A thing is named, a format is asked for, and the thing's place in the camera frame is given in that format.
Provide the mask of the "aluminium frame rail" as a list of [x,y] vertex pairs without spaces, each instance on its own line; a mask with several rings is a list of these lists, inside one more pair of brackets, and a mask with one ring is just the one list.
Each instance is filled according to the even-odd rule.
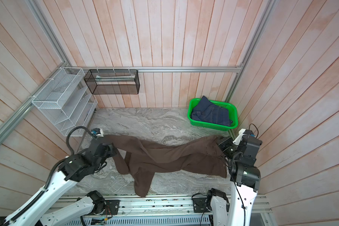
[[264,30],[269,23],[269,20],[273,14],[273,11],[275,10],[276,6],[278,4],[278,1],[267,1],[266,5],[264,7],[264,10],[261,14],[261,17],[259,19],[259,23],[257,24],[257,27],[254,31],[254,34],[252,35],[249,45],[246,48],[245,55],[243,57],[243,60],[241,61],[241,64],[238,66],[239,72],[236,72],[234,79],[231,80],[231,86],[229,91],[226,93],[226,99],[225,102],[231,102],[231,98],[235,93],[235,90],[241,80],[241,77],[256,49],[258,46],[258,43],[264,33]]
[[26,101],[24,101],[20,105],[20,107],[9,117],[9,119],[4,122],[2,126],[0,126],[0,145],[8,138],[8,136],[14,131],[14,129],[33,109],[34,105],[32,104],[32,100],[34,99],[34,97],[36,97],[36,95],[43,89],[45,85],[49,83],[49,81],[56,75],[56,73],[60,69],[71,66],[69,59],[67,59],[63,48],[61,47],[53,29],[51,28],[50,24],[47,21],[47,18],[45,17],[40,2],[41,1],[25,1],[25,5],[33,14],[35,20],[39,24],[45,37],[50,42],[52,48],[56,51],[56,54],[60,58],[60,63],[55,67],[55,70],[51,72],[50,76],[46,80],[44,80],[44,82],[40,84],[36,88],[36,90],[32,94],[30,94],[29,97],[26,98]]

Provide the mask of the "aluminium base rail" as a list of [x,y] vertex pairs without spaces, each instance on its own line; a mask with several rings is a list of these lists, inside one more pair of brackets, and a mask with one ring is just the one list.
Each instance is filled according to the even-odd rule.
[[[55,212],[74,204],[79,195],[65,195],[45,213]],[[211,212],[194,213],[191,195],[104,195],[105,200],[120,200],[117,215],[93,213],[84,215],[86,226],[213,226]],[[258,195],[252,206],[250,226],[278,226],[268,199]]]

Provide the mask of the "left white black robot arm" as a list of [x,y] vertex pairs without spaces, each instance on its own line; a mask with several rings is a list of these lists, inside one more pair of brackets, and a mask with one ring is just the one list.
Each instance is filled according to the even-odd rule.
[[107,165],[106,160],[116,155],[117,149],[113,143],[105,141],[102,129],[82,129],[92,137],[89,147],[57,162],[45,185],[15,212],[0,217],[0,226],[62,225],[87,214],[101,215],[108,212],[101,193],[92,191],[70,206],[47,213],[64,193],[86,176],[102,170]]

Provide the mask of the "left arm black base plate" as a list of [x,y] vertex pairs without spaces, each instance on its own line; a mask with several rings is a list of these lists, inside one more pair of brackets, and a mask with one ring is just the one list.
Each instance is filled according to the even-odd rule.
[[120,200],[106,200],[105,201],[105,210],[104,215],[113,217],[114,215],[118,214],[120,207]]

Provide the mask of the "blue denim jeans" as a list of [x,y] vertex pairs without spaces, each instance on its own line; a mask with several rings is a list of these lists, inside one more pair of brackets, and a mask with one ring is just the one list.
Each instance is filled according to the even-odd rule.
[[230,127],[233,122],[229,118],[228,109],[215,105],[205,96],[203,96],[199,103],[193,108],[191,119],[227,127]]

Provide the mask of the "left aluminium frame rail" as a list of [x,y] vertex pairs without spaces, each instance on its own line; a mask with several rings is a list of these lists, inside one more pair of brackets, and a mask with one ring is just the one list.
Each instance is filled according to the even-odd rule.
[[47,18],[45,17],[40,2],[41,1],[25,1],[25,5],[33,14],[35,20],[39,24],[45,37],[50,42],[52,48],[56,51],[56,54],[60,58],[60,63],[55,67],[55,70],[51,72],[50,76],[46,80],[44,80],[44,82],[40,84],[36,88],[36,90],[32,94],[30,94],[29,97],[26,98],[26,101],[24,101],[20,105],[20,107],[9,117],[9,119],[4,122],[2,126],[0,126],[0,145],[8,138],[8,136],[14,131],[14,129],[33,109],[34,105],[32,104],[32,100],[34,99],[34,97],[36,97],[36,95],[43,89],[45,85],[49,83],[49,81],[56,75],[56,73],[60,69],[71,66],[69,59],[67,59],[63,48],[61,47],[53,29],[51,28],[50,24],[47,21]]

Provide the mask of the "horizontal aluminium wall rail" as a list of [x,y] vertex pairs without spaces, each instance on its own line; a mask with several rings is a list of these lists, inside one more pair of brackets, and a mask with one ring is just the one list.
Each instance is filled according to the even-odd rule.
[[116,67],[72,67],[88,70],[109,70],[113,72],[135,70],[139,73],[237,73],[241,66],[116,66]]

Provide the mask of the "green plastic basket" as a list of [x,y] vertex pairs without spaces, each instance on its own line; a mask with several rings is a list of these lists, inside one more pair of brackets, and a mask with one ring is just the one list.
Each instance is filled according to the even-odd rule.
[[233,104],[208,100],[205,96],[190,100],[187,117],[191,125],[208,129],[228,131],[238,126]]

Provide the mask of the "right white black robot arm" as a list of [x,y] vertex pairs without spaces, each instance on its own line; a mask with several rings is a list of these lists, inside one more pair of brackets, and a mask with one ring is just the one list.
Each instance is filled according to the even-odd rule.
[[211,189],[206,205],[214,226],[248,226],[252,206],[260,188],[261,174],[255,167],[256,155],[262,145],[249,129],[241,129],[236,139],[224,137],[218,146],[224,155],[231,181],[231,195]]

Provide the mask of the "brown corduroy trousers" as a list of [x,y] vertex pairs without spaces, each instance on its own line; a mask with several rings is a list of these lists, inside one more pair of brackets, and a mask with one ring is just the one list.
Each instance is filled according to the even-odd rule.
[[166,146],[133,136],[105,135],[104,142],[123,150],[113,157],[117,171],[134,178],[135,194],[146,197],[155,173],[188,171],[227,177],[224,156],[217,144],[219,136],[201,137],[179,146]]

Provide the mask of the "right aluminium frame rail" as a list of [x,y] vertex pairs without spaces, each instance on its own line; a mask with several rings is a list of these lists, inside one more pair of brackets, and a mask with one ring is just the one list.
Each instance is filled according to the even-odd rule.
[[243,60],[241,61],[241,64],[238,66],[239,72],[236,72],[234,79],[231,80],[231,86],[229,91],[226,93],[226,99],[225,102],[231,102],[231,98],[235,93],[235,90],[241,80],[241,77],[256,49],[258,46],[258,43],[264,33],[264,30],[269,23],[269,20],[273,14],[273,11],[275,10],[276,6],[278,4],[278,1],[267,1],[266,5],[264,7],[264,10],[261,14],[261,17],[259,19],[259,23],[257,24],[257,27],[254,31],[254,34],[252,35],[249,45],[246,48],[245,55],[243,57]]

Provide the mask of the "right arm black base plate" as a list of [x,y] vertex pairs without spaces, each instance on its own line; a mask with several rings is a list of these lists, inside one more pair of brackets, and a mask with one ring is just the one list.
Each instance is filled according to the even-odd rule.
[[206,201],[207,199],[205,197],[192,198],[194,213],[210,212]]

